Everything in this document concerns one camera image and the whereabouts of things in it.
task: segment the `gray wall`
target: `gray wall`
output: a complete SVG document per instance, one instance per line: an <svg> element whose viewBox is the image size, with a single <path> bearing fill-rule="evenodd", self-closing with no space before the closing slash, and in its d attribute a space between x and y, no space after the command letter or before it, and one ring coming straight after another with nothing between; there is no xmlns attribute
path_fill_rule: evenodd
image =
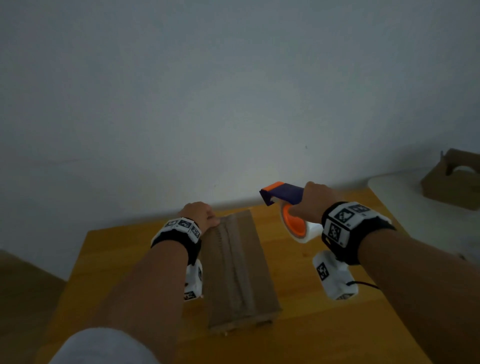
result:
<svg viewBox="0 0 480 364"><path fill-rule="evenodd" d="M3 3L1 245L62 278L91 229L480 152L478 1Z"/></svg>

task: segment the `white sleeve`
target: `white sleeve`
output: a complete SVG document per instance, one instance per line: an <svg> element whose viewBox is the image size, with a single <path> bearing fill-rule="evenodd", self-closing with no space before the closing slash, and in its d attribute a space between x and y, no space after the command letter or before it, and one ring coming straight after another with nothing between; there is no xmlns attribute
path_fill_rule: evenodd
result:
<svg viewBox="0 0 480 364"><path fill-rule="evenodd" d="M71 336L50 364L159 364L143 344L123 331L88 328Z"/></svg>

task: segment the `wooden table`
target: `wooden table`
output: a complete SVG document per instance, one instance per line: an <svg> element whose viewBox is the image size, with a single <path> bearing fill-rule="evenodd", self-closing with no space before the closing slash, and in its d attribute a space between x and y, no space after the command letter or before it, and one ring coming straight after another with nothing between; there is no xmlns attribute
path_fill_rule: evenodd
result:
<svg viewBox="0 0 480 364"><path fill-rule="evenodd" d="M397 225L370 189L345 195ZM430 363L380 291L360 287L349 300L327 298L312 266L313 256L325 249L320 238L308 244L295 242L282 227L275 205L250 210L283 312L272 325L215 336L207 331L203 301L187 302L177 363ZM87 234L35 364L48 363L83 327L110 289L148 251L163 224L156 221ZM355 279L371 282L362 267L352 267L351 272Z"/></svg>

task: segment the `cardboard box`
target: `cardboard box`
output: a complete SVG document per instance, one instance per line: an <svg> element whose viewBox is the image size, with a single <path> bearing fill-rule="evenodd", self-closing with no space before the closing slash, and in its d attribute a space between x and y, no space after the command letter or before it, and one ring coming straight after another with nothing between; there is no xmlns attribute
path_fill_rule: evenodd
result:
<svg viewBox="0 0 480 364"><path fill-rule="evenodd" d="M272 321L281 312L250 211L221 218L203 236L200 259L210 331Z"/></svg>
<svg viewBox="0 0 480 364"><path fill-rule="evenodd" d="M458 170L466 166L473 171ZM480 208L480 155L449 149L421 180L425 197L469 210Z"/></svg>

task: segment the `forearm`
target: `forearm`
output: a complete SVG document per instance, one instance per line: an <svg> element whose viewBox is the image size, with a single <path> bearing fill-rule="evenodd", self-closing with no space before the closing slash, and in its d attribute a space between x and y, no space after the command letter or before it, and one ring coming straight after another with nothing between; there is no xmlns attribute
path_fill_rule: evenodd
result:
<svg viewBox="0 0 480 364"><path fill-rule="evenodd" d="M89 327L126 332L162 364L173 361L188 255L174 241L155 245L100 305Z"/></svg>
<svg viewBox="0 0 480 364"><path fill-rule="evenodd" d="M369 234L358 254L433 362L480 362L480 271L475 266L391 230Z"/></svg>

